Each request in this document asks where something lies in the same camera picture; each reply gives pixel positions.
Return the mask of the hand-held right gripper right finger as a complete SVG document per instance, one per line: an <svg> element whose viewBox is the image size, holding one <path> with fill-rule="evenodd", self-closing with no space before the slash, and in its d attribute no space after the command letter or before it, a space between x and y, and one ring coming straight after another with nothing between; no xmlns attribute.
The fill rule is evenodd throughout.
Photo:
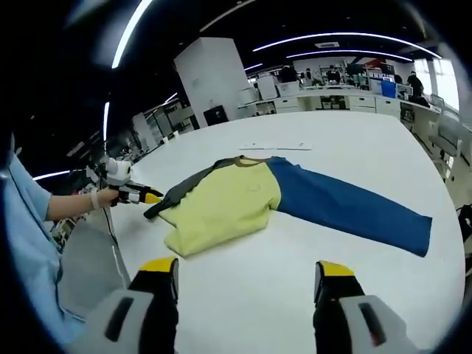
<svg viewBox="0 0 472 354"><path fill-rule="evenodd" d="M317 353L419 353L406 323L366 295L353 271L320 260L315 266L313 329Z"/></svg>

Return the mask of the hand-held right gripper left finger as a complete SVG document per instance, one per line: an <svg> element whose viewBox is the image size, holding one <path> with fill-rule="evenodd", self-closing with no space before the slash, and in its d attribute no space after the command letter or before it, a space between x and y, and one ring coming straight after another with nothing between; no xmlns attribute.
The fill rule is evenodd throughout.
<svg viewBox="0 0 472 354"><path fill-rule="evenodd" d="M151 260L90 312L74 353L174 353L178 258Z"/></svg>

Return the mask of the person's left hand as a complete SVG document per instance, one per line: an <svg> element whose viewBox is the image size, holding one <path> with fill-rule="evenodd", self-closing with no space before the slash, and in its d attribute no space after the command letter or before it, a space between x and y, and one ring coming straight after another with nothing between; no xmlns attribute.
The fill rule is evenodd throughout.
<svg viewBox="0 0 472 354"><path fill-rule="evenodd" d="M97 203L98 207L105 208L110 207L112 204L119 200L119 191L106 187L97 191Z"/></svg>

